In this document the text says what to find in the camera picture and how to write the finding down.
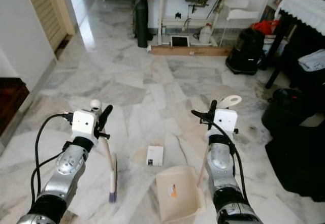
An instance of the white chair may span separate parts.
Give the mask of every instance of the white chair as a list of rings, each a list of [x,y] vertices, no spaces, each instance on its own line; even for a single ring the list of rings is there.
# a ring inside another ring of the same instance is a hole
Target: white chair
[[[236,31],[230,31],[228,34],[228,38],[237,39],[238,30],[249,27],[252,23],[255,23],[258,19],[259,12],[255,11],[246,11],[242,9],[247,9],[249,5],[249,1],[247,0],[238,0],[233,2],[225,2],[225,6],[228,7],[229,12],[226,18],[225,27],[223,30],[223,34],[221,37],[220,45],[222,45],[223,38],[225,37],[225,31],[229,27],[229,22],[232,23],[230,29],[236,29]]]

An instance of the white marble floor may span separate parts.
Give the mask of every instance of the white marble floor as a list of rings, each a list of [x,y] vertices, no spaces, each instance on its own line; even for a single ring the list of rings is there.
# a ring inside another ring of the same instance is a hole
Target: white marble floor
[[[325,204],[285,191],[265,152],[270,135],[261,116],[274,88],[287,86],[285,77],[265,90],[271,71],[233,75],[224,65],[225,57],[150,55],[133,39],[131,2],[94,0],[80,32],[22,120],[1,158],[0,223],[15,223],[29,208],[34,141],[43,120],[56,112],[87,109],[92,99],[114,106],[106,131],[118,157],[118,199],[108,202],[107,160],[98,146],[90,154],[63,223],[160,223],[156,173],[188,162],[198,174],[207,146],[206,127],[199,125],[191,109],[205,111],[212,99],[231,94],[243,98],[234,107],[239,115],[236,145],[253,208],[265,224],[274,223],[272,216],[280,218],[277,223],[324,223]],[[60,119],[49,123],[41,137],[40,159],[59,152],[70,133]],[[163,167],[145,165],[148,145],[165,147]],[[41,170],[43,184],[52,167]],[[203,190],[207,210],[177,223],[216,223],[207,176]]]

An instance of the plastic bottle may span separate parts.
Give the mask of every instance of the plastic bottle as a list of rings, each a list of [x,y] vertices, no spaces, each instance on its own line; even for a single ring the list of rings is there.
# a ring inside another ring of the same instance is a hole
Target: plastic bottle
[[[211,24],[207,23],[200,31],[199,42],[201,44],[209,44],[210,36],[212,35]]]

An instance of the dustpan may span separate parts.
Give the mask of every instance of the dustpan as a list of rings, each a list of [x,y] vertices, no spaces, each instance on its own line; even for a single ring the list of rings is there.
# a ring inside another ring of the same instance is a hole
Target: dustpan
[[[180,220],[206,209],[200,184],[193,167],[176,166],[156,176],[160,218],[163,222]]]

